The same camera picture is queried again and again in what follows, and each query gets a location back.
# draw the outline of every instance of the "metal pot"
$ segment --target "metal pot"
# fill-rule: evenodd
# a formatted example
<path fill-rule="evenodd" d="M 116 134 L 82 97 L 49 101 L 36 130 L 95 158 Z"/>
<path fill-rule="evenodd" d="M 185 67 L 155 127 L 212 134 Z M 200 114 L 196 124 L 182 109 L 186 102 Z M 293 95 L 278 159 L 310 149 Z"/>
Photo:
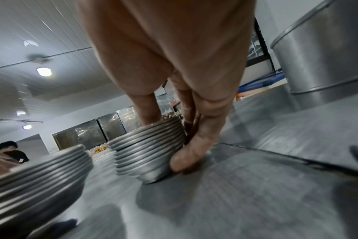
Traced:
<path fill-rule="evenodd" d="M 358 0 L 326 0 L 272 43 L 291 93 L 358 80 Z"/>

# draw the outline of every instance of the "ceiling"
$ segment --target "ceiling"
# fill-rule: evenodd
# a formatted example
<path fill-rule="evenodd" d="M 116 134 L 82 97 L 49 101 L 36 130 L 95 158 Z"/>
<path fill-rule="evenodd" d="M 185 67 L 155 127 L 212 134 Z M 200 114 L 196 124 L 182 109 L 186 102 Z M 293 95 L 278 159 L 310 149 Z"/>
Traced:
<path fill-rule="evenodd" d="M 45 121 L 122 94 L 96 60 L 74 0 L 0 0 L 0 119 Z M 0 136 L 20 128 L 0 122 Z"/>

